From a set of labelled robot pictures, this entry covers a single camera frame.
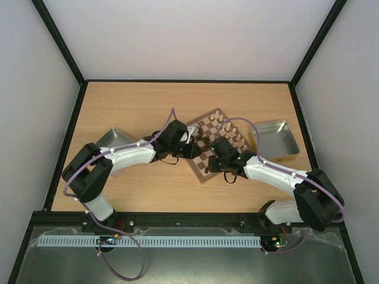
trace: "wire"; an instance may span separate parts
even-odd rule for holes
[[[126,226],[125,226],[125,223],[122,222],[122,221],[117,221],[116,223],[114,223],[115,225],[119,225],[121,227],[121,230],[122,231],[125,231],[126,229]]]
[[[283,234],[284,234],[285,238],[287,239],[287,241],[290,242],[290,239],[288,238],[287,232],[285,231],[285,229],[283,228],[283,226],[280,225],[279,228],[283,231]]]
[[[179,158],[176,157],[176,162],[175,163],[169,163],[169,162],[165,162],[163,160],[160,160],[162,163],[165,163],[165,164],[172,164],[172,165],[176,165],[178,162],[179,162]]]
[[[283,254],[283,253],[290,253],[290,252],[292,252],[294,250],[297,250],[299,247],[301,247],[302,244],[304,244],[304,242],[309,237],[309,233],[310,233],[310,228],[308,227],[308,230],[307,230],[306,235],[304,236],[304,238],[296,246],[294,246],[293,248],[290,248],[289,250],[284,250],[284,251],[266,251],[264,247],[261,247],[261,249],[264,251],[265,254],[272,254],[272,255]]]
[[[97,226],[103,228],[103,229],[106,229],[106,230],[111,230],[111,231],[114,231],[116,233],[119,233],[121,235],[124,235],[126,237],[128,237],[129,239],[131,239],[138,247],[138,249],[140,250],[140,253],[141,253],[141,257],[142,257],[142,266],[141,266],[141,270],[140,272],[138,273],[138,275],[134,278],[129,278],[129,277],[125,277],[125,276],[122,276],[121,274],[117,273],[113,267],[109,264],[108,260],[105,258],[105,256],[103,255],[102,251],[101,251],[101,246],[104,242],[101,242],[99,247],[98,247],[98,254],[101,256],[102,259],[104,259],[105,263],[107,264],[107,267],[108,269],[110,270],[110,272],[112,272],[112,274],[116,277],[118,277],[119,279],[121,280],[124,280],[124,281],[134,281],[134,280],[137,280],[137,279],[140,279],[142,277],[142,274],[143,274],[143,271],[144,271],[144,267],[145,267],[145,264],[146,264],[146,258],[145,258],[145,255],[144,255],[144,252],[142,250],[142,247],[140,245],[140,243],[130,234],[126,233],[126,232],[123,232],[123,231],[120,231],[118,229],[115,229],[115,228],[111,228],[111,227],[108,227],[108,226],[104,226],[103,224],[101,224],[95,217],[95,215],[89,210],[89,208],[83,204],[84,208],[86,208],[90,214],[90,216],[92,217],[92,219],[94,220],[94,222],[96,223]]]
[[[262,163],[262,164],[265,164],[267,167],[270,167],[274,170],[277,170],[279,172],[282,172],[282,173],[285,173],[287,175],[292,175],[292,172],[289,171],[289,170],[285,170],[285,169],[282,169],[280,167],[277,167],[273,164],[271,164],[270,162],[268,162],[267,160],[264,160],[261,156],[261,153],[259,151],[259,145],[260,145],[260,135],[259,135],[259,131],[257,129],[257,127],[254,125],[254,123],[252,123],[251,121],[247,120],[246,118],[243,118],[243,117],[233,117],[233,118],[229,118],[227,120],[224,120],[220,126],[219,126],[219,129],[217,130],[217,135],[220,135],[220,130],[222,129],[222,126],[231,121],[231,120],[242,120],[242,121],[246,121],[247,123],[249,123],[255,130],[256,132],[256,156],[258,158],[258,160]],[[337,220],[333,220],[332,222],[335,222],[335,223],[338,223],[338,222],[342,222],[344,219],[345,219],[345,216],[346,216],[346,210],[345,208],[343,207],[343,205],[339,202],[339,200],[337,198],[335,198],[329,191],[327,191],[324,187],[320,186],[318,183],[314,182],[313,180],[305,177],[305,176],[302,176],[302,175],[299,175],[299,174],[295,174],[295,177],[299,178],[299,179],[302,179],[302,180],[305,180],[306,182],[310,183],[311,185],[315,186],[316,188],[318,188],[320,191],[322,191],[323,193],[325,193],[339,208],[339,210],[341,211],[342,213],[342,217],[340,219],[337,219]]]
[[[262,164],[265,164],[266,166],[274,169],[274,170],[277,170],[279,172],[282,172],[282,173],[285,173],[287,175],[292,175],[292,172],[289,171],[289,170],[285,170],[285,169],[282,169],[280,167],[277,167],[271,163],[269,163],[267,160],[264,160],[261,156],[261,153],[259,151],[259,146],[260,146],[260,135],[259,135],[259,131],[257,129],[257,127],[255,126],[254,123],[252,123],[251,121],[247,120],[246,118],[243,118],[243,117],[232,117],[232,118],[229,118],[227,120],[224,120],[220,126],[219,126],[219,129],[217,129],[217,132],[216,132],[216,135],[220,135],[220,130],[222,129],[222,126],[231,121],[231,120],[242,120],[242,121],[246,121],[247,123],[249,123],[255,130],[255,133],[256,133],[256,156],[258,158],[258,160],[262,163]],[[299,179],[302,179],[302,180],[305,180],[306,182],[310,183],[311,185],[315,186],[316,188],[318,188],[320,191],[322,191],[323,193],[325,193],[339,208],[339,210],[341,211],[342,213],[342,216],[340,219],[337,219],[337,220],[333,220],[332,222],[342,222],[344,219],[345,219],[345,216],[346,216],[346,211],[345,211],[345,208],[343,207],[343,205],[339,202],[339,200],[337,198],[335,198],[329,191],[327,191],[324,187],[320,186],[318,183],[314,182],[313,180],[305,177],[305,176],[302,176],[302,175],[299,175],[299,174],[295,174],[295,177],[299,178]],[[262,250],[266,253],[266,254],[282,254],[282,253],[289,253],[291,251],[294,251],[296,249],[298,249],[308,238],[308,234],[310,232],[310,228],[308,228],[307,230],[307,234],[304,236],[304,238],[302,239],[301,242],[299,242],[299,244],[289,250],[285,250],[285,251],[277,251],[277,252],[268,252],[266,251],[263,247],[262,247]]]
[[[160,135],[161,133],[166,129],[167,125],[170,123],[170,119],[171,117],[174,116],[174,118],[177,120],[177,117],[176,117],[176,114],[175,114],[175,109],[172,108],[171,109],[171,112],[170,112],[170,115],[169,117],[167,118],[166,120],[166,123],[165,125],[162,127],[162,129],[148,142],[146,143],[142,143],[141,145],[137,145],[137,144],[128,144],[128,145],[125,145],[125,146],[122,146],[122,147],[118,147],[114,150],[113,153],[116,153],[118,151],[122,151],[122,150],[125,150],[125,149],[132,149],[132,148],[138,148],[138,147],[144,147],[144,146],[147,146],[151,143],[153,143]],[[86,162],[85,164],[83,164],[83,166],[81,166],[73,175],[72,177],[70,177],[70,179],[67,181],[65,187],[63,188],[63,194],[65,196],[69,196],[69,197],[74,197],[76,198],[76,195],[75,194],[69,194],[67,193],[67,190],[70,186],[70,184],[72,183],[72,181],[81,173],[83,172],[84,169],[86,169],[90,164],[92,164],[94,161],[100,159],[101,157],[104,157],[108,154],[111,154],[112,151],[105,151],[103,153],[100,153],[99,155],[93,157],[91,160],[89,160],[88,162]]]
[[[149,145],[151,144],[152,142],[154,142],[160,135],[161,133],[166,129],[167,125],[169,124],[170,120],[171,120],[171,117],[174,116],[174,118],[177,120],[177,117],[176,117],[176,114],[175,114],[175,109],[172,108],[171,109],[171,112],[170,112],[170,115],[169,117],[167,118],[166,120],[166,123],[165,125],[162,127],[162,129],[148,142],[146,143],[142,143],[141,145],[137,145],[137,144],[129,144],[129,145],[125,145],[125,146],[122,146],[122,147],[119,147],[117,149],[114,150],[113,153],[116,153],[118,151],[121,151],[121,150],[125,150],[125,149],[132,149],[132,148],[137,148],[137,147],[144,147],[146,145]],[[66,185],[65,185],[65,188],[63,189],[63,194],[65,196],[68,196],[68,197],[74,197],[74,198],[77,198],[75,194],[70,194],[70,193],[67,193],[67,189],[68,187],[70,186],[70,184],[72,183],[72,181],[84,170],[86,169],[90,164],[92,164],[94,161],[108,155],[108,154],[111,154],[112,151],[105,151],[103,153],[100,153],[99,155],[91,158],[88,162],[86,162],[85,164],[83,164],[83,166],[81,166],[73,175],[72,177],[67,181]],[[99,255],[102,257],[102,259],[104,259],[105,263],[107,264],[108,266],[108,269],[110,270],[110,272],[118,277],[119,279],[123,280],[123,281],[134,281],[134,280],[137,280],[139,278],[142,277],[142,274],[143,274],[143,271],[144,271],[144,268],[145,268],[145,255],[144,255],[144,252],[141,248],[141,245],[138,243],[138,241],[133,237],[131,236],[130,234],[126,233],[126,232],[123,232],[121,230],[118,230],[118,229],[115,229],[115,228],[111,228],[111,227],[108,227],[108,226],[105,226],[105,225],[102,225],[95,217],[95,215],[89,210],[89,208],[85,205],[85,204],[82,204],[84,206],[84,208],[89,212],[90,216],[92,217],[92,219],[94,220],[94,222],[96,223],[97,226],[103,228],[103,229],[106,229],[106,230],[109,230],[109,231],[113,231],[113,232],[116,232],[116,233],[119,233],[121,235],[124,235],[128,238],[130,238],[136,245],[137,247],[139,248],[140,250],[140,253],[141,253],[141,257],[142,257],[142,266],[141,266],[141,270],[140,272],[138,273],[138,275],[134,278],[129,278],[129,277],[125,277],[125,276],[122,276],[120,275],[119,273],[117,273],[112,267],[111,265],[109,264],[108,260],[105,258],[105,256],[101,253],[101,244],[99,245],[99,248],[98,248],[98,251],[99,251]]]
[[[227,183],[230,183],[230,184],[235,183],[236,180],[237,180],[237,175],[234,175],[234,179],[233,179],[233,181],[232,181],[232,182],[229,182],[229,181],[227,180],[227,178],[226,178],[226,172],[224,172],[224,180],[225,180]]]

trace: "wooden table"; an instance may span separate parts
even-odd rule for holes
[[[96,142],[112,127],[135,141],[160,130],[172,107],[184,123],[214,108],[221,108],[228,117],[245,117],[255,123],[286,120],[300,154],[282,164],[310,169],[286,84],[134,82],[88,84],[65,167],[84,144]],[[247,137],[249,125],[233,123]],[[64,184],[61,179],[52,210],[82,211],[79,202],[63,196]],[[129,167],[109,177],[103,193],[115,210],[128,212],[256,212],[270,199],[290,199],[255,180],[240,177],[228,184],[222,174],[201,185],[185,160],[175,166],[156,162]]]

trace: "white robotic arm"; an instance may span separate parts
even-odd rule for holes
[[[216,155],[209,158],[210,172],[229,172],[235,177],[260,180],[294,198],[291,201],[269,201],[263,207],[266,218],[273,224],[305,222],[311,228],[323,231],[336,217],[338,205],[305,179],[311,179],[324,187],[343,204],[340,194],[319,169],[311,172],[294,170],[267,162],[252,151],[239,153],[224,137],[216,139],[212,143],[212,149]]]
[[[114,212],[113,207],[102,194],[110,174],[135,164],[162,160],[169,154],[177,158],[193,159],[202,153],[193,139],[197,133],[197,127],[187,127],[180,121],[174,120],[151,144],[148,144],[148,141],[156,133],[134,144],[117,148],[98,148],[94,143],[89,143],[66,167],[62,173],[62,178],[68,181],[89,159],[99,153],[108,153],[96,161],[92,170],[85,169],[80,172],[70,184],[70,188],[78,199],[89,208],[99,221],[104,221]]]

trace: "white wall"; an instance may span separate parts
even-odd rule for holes
[[[379,278],[379,2],[348,1],[297,87],[320,166],[345,199],[367,283]]]
[[[0,283],[42,209],[78,89],[31,1],[1,1]]]
[[[45,0],[87,79],[290,80],[334,0]]]

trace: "chessboard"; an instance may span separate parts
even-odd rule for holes
[[[199,128],[199,133],[195,141],[204,153],[192,160],[187,160],[187,162],[202,184],[219,174],[209,172],[208,158],[215,155],[211,150],[210,144],[215,140],[220,124],[226,119],[225,113],[221,109],[216,108],[187,124],[187,126],[196,126]],[[232,122],[225,123],[223,129],[220,130],[220,134],[226,137],[230,144],[238,149],[239,153],[244,150],[251,150],[250,144]]]

